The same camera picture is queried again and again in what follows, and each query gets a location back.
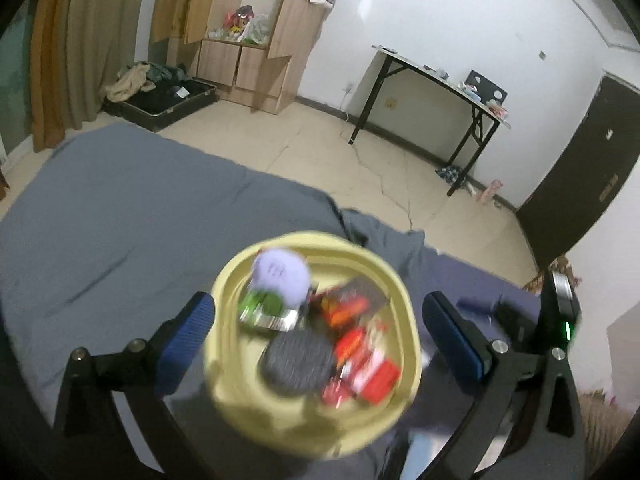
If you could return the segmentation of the purple table cloth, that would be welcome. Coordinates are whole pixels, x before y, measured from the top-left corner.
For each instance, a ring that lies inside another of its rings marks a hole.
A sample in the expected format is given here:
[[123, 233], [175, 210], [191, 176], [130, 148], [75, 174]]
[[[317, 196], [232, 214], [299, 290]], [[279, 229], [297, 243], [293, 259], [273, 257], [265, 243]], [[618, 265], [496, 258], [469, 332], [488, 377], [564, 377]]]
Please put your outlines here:
[[462, 422], [477, 388], [459, 386], [425, 328], [422, 318], [425, 296], [434, 290], [442, 292], [461, 316], [472, 321], [488, 340], [509, 339], [489, 317], [489, 311], [498, 301], [514, 304], [518, 312], [535, 322], [539, 299], [498, 276], [431, 249], [425, 249], [409, 264], [404, 281], [416, 315], [423, 365], [419, 390], [404, 422], [411, 428], [446, 434]]

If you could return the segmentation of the brown curtain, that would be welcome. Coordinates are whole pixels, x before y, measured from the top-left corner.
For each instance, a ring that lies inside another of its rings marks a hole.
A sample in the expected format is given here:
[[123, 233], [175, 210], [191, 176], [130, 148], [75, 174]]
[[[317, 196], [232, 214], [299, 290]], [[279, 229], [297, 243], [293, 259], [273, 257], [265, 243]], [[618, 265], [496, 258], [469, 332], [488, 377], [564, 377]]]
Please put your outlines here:
[[32, 145], [55, 148], [96, 119], [104, 90], [134, 60], [142, 0], [37, 0], [30, 40]]

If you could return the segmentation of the red silver cigarette box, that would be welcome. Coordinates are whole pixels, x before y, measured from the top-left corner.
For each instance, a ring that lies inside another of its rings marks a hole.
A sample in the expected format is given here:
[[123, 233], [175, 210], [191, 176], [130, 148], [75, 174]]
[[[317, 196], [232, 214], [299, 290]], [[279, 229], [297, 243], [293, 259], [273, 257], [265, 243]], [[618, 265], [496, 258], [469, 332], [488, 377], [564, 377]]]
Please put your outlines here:
[[378, 405], [392, 393], [401, 368], [383, 350], [383, 335], [384, 330], [360, 325], [337, 339], [336, 372], [322, 390], [324, 404], [339, 408], [357, 399]]

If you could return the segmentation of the green small packet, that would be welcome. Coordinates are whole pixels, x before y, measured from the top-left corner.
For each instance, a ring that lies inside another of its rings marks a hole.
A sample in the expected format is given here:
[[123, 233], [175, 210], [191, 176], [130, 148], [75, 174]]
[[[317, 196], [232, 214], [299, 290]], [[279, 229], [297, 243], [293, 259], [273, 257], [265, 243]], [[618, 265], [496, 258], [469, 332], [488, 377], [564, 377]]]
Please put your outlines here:
[[249, 290], [239, 303], [239, 322], [254, 330], [289, 332], [298, 321], [298, 310], [285, 307], [274, 292]]

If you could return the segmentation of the grey blanket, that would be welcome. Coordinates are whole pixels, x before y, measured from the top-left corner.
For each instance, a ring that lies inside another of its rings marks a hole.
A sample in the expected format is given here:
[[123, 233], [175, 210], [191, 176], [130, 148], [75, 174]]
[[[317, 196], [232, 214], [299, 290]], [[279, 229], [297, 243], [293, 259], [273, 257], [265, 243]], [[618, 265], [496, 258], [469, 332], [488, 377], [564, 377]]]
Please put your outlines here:
[[415, 306], [438, 289], [422, 233], [315, 188], [120, 122], [64, 142], [1, 223], [1, 316], [36, 413], [52, 422], [75, 348], [152, 335], [242, 249], [296, 231], [375, 252]]

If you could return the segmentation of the yellow plastic basin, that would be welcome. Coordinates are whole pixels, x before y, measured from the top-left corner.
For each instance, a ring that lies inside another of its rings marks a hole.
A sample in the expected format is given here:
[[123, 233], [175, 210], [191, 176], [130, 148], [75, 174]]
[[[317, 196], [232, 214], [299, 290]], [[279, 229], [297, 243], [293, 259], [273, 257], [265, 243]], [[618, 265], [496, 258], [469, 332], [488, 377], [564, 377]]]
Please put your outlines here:
[[[322, 287], [364, 275], [386, 293], [390, 301], [378, 315], [386, 327], [381, 348], [401, 374], [380, 404], [352, 399], [330, 408], [316, 394], [287, 398], [262, 380], [258, 362], [268, 340], [242, 329], [238, 303], [258, 252], [271, 247], [299, 252]], [[244, 437], [303, 458], [330, 460], [355, 453], [390, 430], [416, 397], [422, 374], [416, 316], [405, 284], [374, 252], [329, 233], [288, 233], [236, 254], [218, 274], [212, 294], [216, 318], [203, 348], [206, 392], [222, 418]]]

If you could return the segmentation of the dark clothes on floor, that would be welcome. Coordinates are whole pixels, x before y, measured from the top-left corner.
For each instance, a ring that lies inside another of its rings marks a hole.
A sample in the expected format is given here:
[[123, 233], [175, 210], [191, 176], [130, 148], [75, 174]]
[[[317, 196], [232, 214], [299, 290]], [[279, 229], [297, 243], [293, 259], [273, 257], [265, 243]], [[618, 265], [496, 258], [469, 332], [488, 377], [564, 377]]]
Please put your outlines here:
[[462, 174], [462, 169], [458, 166], [450, 165], [436, 170], [436, 174], [447, 184], [453, 185]]

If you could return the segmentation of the black folding desk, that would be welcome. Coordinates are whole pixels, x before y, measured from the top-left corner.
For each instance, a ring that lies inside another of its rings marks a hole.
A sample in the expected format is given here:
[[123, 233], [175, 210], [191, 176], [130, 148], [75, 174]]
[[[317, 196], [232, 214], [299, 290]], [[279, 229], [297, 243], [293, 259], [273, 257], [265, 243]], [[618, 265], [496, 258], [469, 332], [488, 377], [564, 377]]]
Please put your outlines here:
[[482, 100], [478, 92], [484, 77], [478, 73], [454, 82], [390, 47], [375, 44], [372, 49], [380, 66], [362, 109], [352, 118], [347, 142], [354, 145], [369, 131], [434, 162], [454, 174], [449, 194], [475, 183], [480, 156], [499, 131], [511, 128], [503, 100]]

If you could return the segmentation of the pink item on floor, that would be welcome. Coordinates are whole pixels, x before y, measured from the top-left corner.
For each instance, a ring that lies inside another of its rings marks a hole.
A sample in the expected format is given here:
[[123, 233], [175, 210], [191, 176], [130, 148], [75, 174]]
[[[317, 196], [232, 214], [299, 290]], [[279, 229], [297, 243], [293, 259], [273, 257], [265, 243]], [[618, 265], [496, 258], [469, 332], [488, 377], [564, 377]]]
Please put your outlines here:
[[478, 196], [477, 201], [483, 205], [487, 205], [491, 203], [502, 187], [503, 187], [503, 183], [500, 180], [498, 179], [492, 180], [487, 185], [487, 188], [484, 189], [482, 194]]

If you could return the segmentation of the dark door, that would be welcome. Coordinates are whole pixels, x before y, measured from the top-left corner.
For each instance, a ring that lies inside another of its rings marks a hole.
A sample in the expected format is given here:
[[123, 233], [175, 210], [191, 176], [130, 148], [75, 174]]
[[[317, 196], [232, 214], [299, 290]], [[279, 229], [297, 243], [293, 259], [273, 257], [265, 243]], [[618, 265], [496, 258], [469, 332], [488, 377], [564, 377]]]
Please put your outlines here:
[[516, 213], [540, 270], [594, 226], [638, 157], [639, 90], [605, 76], [565, 150]]

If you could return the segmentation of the red cigarette pack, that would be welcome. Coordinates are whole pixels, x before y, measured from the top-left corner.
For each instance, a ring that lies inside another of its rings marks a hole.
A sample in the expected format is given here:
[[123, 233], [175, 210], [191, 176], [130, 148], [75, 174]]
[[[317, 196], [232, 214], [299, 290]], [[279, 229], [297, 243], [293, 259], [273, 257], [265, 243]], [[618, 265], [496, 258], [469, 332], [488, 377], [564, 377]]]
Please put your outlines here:
[[330, 330], [347, 330], [363, 318], [370, 318], [388, 304], [388, 297], [366, 276], [316, 292], [310, 307]]

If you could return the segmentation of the open black suitcase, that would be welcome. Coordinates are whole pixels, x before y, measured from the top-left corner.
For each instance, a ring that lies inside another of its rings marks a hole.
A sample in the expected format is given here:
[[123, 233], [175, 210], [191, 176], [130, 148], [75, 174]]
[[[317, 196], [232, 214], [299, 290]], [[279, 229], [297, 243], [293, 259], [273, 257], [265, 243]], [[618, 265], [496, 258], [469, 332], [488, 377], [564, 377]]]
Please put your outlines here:
[[159, 132], [219, 101], [217, 87], [191, 76], [186, 66], [135, 62], [102, 89], [102, 110]]

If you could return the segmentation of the box on desk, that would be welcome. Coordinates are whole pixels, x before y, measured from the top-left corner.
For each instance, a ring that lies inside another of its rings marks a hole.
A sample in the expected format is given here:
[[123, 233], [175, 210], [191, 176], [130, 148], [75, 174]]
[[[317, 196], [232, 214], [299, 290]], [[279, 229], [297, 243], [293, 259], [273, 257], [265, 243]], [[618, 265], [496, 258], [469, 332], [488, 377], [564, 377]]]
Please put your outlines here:
[[508, 96], [506, 90], [503, 90], [503, 88], [500, 88], [475, 70], [470, 71], [464, 83], [467, 86], [473, 86], [475, 88], [474, 92], [480, 97], [483, 104], [487, 104], [489, 101], [495, 101], [501, 105]]

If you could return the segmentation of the wooden wardrobe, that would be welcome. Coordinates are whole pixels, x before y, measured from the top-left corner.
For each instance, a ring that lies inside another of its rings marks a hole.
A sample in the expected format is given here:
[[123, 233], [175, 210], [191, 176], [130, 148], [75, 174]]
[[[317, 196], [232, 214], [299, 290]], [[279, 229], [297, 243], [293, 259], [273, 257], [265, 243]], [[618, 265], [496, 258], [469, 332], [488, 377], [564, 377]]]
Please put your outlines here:
[[295, 101], [328, 13], [321, 0], [155, 0], [149, 58], [277, 115]]

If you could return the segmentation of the pile of boxes by wall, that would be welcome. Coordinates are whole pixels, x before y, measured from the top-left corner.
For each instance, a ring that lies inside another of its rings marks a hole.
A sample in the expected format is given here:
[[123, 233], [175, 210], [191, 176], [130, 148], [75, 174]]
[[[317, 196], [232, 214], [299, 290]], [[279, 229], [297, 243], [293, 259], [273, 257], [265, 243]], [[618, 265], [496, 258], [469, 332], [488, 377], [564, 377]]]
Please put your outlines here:
[[567, 256], [560, 255], [559, 257], [556, 257], [544, 270], [540, 270], [532, 280], [523, 286], [523, 289], [526, 290], [526, 292], [530, 292], [531, 294], [538, 296], [542, 291], [542, 286], [544, 286], [544, 277], [548, 273], [559, 273], [565, 275], [574, 288], [582, 284], [582, 279], [574, 273], [572, 264], [570, 263], [570, 260], [568, 260]]

